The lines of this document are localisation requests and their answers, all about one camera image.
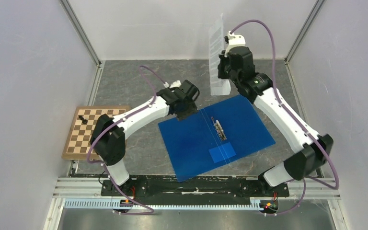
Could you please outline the white printed paper stack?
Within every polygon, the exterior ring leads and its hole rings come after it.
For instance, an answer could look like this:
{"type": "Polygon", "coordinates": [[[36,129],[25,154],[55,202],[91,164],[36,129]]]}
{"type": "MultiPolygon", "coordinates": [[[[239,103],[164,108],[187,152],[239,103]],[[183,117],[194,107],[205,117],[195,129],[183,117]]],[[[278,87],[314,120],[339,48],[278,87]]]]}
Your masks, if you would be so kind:
{"type": "Polygon", "coordinates": [[[218,65],[220,63],[219,54],[224,50],[224,22],[223,14],[213,23],[208,31],[208,67],[210,95],[229,95],[231,86],[229,80],[218,78],[218,65]]]}

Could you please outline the metal folder clip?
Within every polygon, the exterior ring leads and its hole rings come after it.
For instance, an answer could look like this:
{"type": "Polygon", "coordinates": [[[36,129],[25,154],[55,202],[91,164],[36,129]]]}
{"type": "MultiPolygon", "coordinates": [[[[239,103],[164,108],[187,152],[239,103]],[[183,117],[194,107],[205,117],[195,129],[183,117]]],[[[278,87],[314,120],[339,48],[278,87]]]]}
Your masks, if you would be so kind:
{"type": "Polygon", "coordinates": [[[211,117],[211,120],[212,120],[212,124],[213,124],[220,140],[221,141],[227,140],[227,137],[224,133],[224,129],[223,129],[222,125],[220,124],[220,122],[217,119],[215,119],[214,117],[211,117]]]}

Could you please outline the blue plastic folder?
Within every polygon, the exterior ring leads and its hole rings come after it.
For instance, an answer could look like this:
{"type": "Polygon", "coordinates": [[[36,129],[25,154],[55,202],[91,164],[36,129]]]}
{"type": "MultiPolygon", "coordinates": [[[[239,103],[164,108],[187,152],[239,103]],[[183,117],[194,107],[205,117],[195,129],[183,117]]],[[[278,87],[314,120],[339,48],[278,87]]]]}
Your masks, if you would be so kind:
{"type": "Polygon", "coordinates": [[[252,104],[237,95],[179,121],[158,124],[176,178],[184,182],[275,144],[252,104]],[[212,124],[217,119],[227,140],[212,124]]]}

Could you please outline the wooden chessboard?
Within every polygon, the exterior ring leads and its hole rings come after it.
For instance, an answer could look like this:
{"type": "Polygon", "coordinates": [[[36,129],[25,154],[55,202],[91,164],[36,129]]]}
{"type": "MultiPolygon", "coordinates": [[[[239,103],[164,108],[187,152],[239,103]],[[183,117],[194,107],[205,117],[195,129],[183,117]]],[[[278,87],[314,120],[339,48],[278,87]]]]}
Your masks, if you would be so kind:
{"type": "Polygon", "coordinates": [[[80,106],[77,107],[73,116],[73,120],[69,129],[69,134],[62,153],[64,160],[86,160],[92,132],[98,118],[106,114],[109,117],[120,115],[131,107],[128,105],[111,105],[111,106],[80,106]],[[78,116],[82,115],[88,120],[86,125],[83,125],[78,116]]]}

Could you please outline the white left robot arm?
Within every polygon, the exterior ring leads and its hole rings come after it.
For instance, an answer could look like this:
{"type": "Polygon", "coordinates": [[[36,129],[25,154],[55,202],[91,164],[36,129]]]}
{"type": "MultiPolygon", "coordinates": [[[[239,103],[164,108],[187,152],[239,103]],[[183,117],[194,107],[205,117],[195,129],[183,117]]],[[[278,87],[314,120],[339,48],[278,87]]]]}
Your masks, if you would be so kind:
{"type": "Polygon", "coordinates": [[[131,190],[130,175],[124,163],[126,140],[147,124],[169,115],[178,120],[198,112],[196,100],[200,90],[190,81],[179,80],[155,93],[144,104],[113,117],[103,114],[95,125],[90,139],[87,160],[93,151],[100,157],[105,172],[113,183],[113,190],[121,196],[131,190]]]}

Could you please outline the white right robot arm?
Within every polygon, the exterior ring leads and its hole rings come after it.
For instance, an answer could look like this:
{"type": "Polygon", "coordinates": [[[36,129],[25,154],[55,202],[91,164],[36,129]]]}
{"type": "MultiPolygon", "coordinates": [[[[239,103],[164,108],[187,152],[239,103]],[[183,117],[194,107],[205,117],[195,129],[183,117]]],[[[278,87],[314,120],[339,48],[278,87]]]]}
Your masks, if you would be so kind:
{"type": "Polygon", "coordinates": [[[258,191],[271,195],[277,186],[304,177],[325,163],[333,146],[330,135],[311,129],[273,87],[272,80],[255,71],[253,54],[248,47],[238,46],[219,54],[218,78],[231,80],[240,95],[260,109],[286,138],[294,154],[259,175],[258,191]]]}

